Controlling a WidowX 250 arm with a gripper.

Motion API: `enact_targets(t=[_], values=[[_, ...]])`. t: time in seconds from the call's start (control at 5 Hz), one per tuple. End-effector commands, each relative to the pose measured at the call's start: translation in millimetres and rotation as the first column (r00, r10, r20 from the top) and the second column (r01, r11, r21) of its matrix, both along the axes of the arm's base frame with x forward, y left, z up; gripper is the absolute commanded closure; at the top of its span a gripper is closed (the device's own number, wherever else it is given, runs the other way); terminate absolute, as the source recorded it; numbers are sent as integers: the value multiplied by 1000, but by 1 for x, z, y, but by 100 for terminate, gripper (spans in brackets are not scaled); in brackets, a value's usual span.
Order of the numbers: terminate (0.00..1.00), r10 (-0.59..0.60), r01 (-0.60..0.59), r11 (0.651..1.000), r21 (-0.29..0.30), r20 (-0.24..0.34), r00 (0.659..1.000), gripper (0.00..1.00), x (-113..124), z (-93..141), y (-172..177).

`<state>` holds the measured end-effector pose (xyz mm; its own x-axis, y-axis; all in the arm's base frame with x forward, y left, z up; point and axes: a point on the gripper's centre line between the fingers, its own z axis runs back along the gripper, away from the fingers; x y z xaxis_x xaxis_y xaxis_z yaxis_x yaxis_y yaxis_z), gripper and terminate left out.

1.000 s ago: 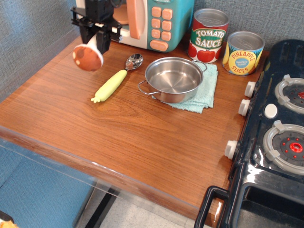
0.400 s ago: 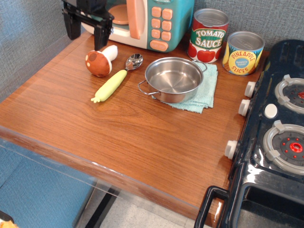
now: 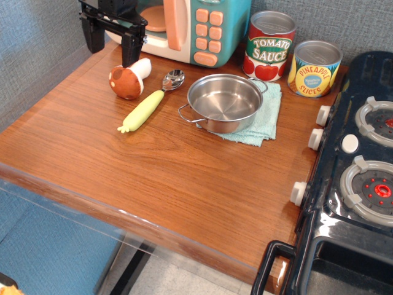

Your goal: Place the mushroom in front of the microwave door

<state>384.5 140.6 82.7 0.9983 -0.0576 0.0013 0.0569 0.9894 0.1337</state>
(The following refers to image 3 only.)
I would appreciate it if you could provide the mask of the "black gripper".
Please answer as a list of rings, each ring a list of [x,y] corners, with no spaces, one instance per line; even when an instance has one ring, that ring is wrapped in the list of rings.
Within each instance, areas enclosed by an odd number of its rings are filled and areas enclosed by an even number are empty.
[[[145,20],[137,12],[137,1],[81,1],[80,20],[88,50],[104,49],[104,32],[122,36],[122,66],[139,60],[146,40]]]

